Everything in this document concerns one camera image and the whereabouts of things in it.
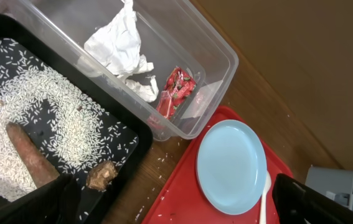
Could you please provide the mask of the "brown carrot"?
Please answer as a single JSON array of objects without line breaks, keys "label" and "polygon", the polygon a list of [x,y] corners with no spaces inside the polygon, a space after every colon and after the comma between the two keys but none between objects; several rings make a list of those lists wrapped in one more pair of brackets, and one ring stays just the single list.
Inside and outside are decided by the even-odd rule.
[{"label": "brown carrot", "polygon": [[19,124],[7,123],[6,132],[37,188],[60,176]]}]

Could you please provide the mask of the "red snack wrapper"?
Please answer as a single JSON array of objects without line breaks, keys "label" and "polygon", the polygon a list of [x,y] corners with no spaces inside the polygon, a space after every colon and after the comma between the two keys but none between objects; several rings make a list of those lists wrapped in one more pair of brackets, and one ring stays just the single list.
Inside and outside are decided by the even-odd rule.
[{"label": "red snack wrapper", "polygon": [[176,67],[166,80],[156,107],[157,112],[166,119],[171,119],[196,86],[195,80],[185,70]]}]

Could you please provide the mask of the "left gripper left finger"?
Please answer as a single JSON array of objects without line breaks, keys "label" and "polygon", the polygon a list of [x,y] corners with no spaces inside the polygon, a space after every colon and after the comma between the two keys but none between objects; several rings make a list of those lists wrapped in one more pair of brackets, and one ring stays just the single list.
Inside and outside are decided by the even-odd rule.
[{"label": "left gripper left finger", "polygon": [[0,208],[0,224],[76,223],[81,190],[75,178],[55,180]]}]

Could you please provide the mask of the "white rice pile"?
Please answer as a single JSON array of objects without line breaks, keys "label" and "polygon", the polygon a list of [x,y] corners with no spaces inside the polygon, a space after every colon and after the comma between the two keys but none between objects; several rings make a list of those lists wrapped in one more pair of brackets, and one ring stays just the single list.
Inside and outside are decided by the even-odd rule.
[{"label": "white rice pile", "polygon": [[19,124],[59,173],[77,180],[103,161],[116,168],[138,145],[127,125],[24,46],[0,38],[0,196],[35,190],[6,125]]}]

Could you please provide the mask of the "white tissue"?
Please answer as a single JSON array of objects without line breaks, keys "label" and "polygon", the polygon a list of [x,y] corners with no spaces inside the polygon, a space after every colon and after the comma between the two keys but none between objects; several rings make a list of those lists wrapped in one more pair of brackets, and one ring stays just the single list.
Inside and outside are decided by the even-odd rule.
[{"label": "white tissue", "polygon": [[148,85],[129,79],[135,74],[151,72],[154,64],[140,53],[141,38],[136,27],[133,0],[123,2],[119,13],[109,24],[99,28],[83,48],[145,102],[152,103],[159,93],[156,77],[149,77]]}]

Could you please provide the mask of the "brown food scrap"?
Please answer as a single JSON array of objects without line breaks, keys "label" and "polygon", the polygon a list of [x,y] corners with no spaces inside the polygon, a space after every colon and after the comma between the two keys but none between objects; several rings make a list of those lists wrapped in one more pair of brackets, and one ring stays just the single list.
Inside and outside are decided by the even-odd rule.
[{"label": "brown food scrap", "polygon": [[88,173],[86,186],[89,189],[104,191],[117,175],[118,171],[114,163],[112,161],[103,161]]}]

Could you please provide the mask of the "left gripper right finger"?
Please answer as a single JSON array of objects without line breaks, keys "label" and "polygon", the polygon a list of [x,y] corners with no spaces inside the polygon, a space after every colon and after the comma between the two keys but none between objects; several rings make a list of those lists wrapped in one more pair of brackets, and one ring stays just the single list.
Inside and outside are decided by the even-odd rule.
[{"label": "left gripper right finger", "polygon": [[272,198],[280,224],[353,224],[353,211],[286,174],[278,174]]}]

